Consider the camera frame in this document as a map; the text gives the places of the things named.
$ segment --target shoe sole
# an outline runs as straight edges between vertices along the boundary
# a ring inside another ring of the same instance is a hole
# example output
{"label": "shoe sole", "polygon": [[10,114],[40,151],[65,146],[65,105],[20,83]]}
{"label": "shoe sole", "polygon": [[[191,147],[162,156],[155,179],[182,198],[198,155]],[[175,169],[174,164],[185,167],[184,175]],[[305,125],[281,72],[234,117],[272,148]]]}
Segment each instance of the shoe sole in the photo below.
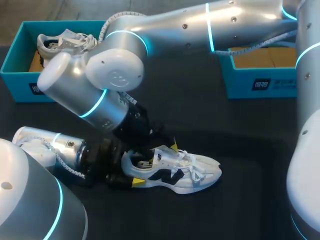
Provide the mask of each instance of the shoe sole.
{"label": "shoe sole", "polygon": [[166,187],[171,189],[172,191],[174,191],[177,194],[192,194],[192,193],[196,193],[199,192],[203,189],[206,189],[210,186],[212,186],[213,184],[215,184],[217,181],[219,180],[219,178],[217,180],[215,180],[214,182],[211,182],[207,185],[201,186],[201,187],[196,187],[196,188],[182,188],[182,187],[177,187],[174,185],[171,185],[169,183],[165,183],[162,181],[152,181],[152,180],[146,180],[144,185],[141,186],[137,186],[137,188],[152,188],[152,187]]}

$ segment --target logo on box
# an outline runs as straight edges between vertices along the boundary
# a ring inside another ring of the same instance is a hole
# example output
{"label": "logo on box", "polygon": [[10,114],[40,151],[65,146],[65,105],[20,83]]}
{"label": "logo on box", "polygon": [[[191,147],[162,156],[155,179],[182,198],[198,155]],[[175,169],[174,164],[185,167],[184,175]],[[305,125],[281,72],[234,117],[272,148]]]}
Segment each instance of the logo on box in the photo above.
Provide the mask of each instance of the logo on box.
{"label": "logo on box", "polygon": [[45,95],[42,91],[40,91],[39,87],[37,86],[36,83],[29,83],[29,87],[31,89],[31,92],[34,95]]}
{"label": "logo on box", "polygon": [[252,91],[267,90],[270,85],[270,78],[257,78],[254,80]]}

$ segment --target gray sneaker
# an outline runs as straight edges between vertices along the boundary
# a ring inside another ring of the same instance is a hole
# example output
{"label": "gray sneaker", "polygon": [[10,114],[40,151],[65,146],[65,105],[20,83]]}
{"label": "gray sneaker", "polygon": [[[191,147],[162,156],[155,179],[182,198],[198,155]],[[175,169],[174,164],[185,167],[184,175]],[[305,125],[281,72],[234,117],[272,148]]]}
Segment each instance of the gray sneaker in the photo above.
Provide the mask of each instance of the gray sneaker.
{"label": "gray sneaker", "polygon": [[91,34],[75,33],[69,29],[58,36],[40,34],[37,38],[37,48],[43,59],[41,59],[43,67],[46,67],[48,62],[62,51],[77,55],[92,50],[96,45],[97,40]]}

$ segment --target screw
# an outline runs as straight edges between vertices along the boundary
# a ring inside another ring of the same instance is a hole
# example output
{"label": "screw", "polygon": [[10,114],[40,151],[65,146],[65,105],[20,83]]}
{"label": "screw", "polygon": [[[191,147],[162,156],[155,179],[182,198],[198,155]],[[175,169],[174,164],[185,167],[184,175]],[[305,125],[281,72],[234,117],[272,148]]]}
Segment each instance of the screw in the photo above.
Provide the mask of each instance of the screw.
{"label": "screw", "polygon": [[12,189],[12,185],[10,182],[4,181],[3,183],[1,183],[1,188],[5,190],[10,190]]}

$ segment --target concrete floor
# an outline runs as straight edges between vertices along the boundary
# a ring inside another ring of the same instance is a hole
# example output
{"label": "concrete floor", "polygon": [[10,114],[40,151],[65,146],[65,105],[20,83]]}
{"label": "concrete floor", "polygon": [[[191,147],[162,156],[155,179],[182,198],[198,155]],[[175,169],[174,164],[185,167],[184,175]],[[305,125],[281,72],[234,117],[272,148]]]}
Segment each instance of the concrete floor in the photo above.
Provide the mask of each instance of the concrete floor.
{"label": "concrete floor", "polygon": [[0,0],[0,46],[10,45],[23,21],[106,20],[122,11],[154,15],[207,0]]}

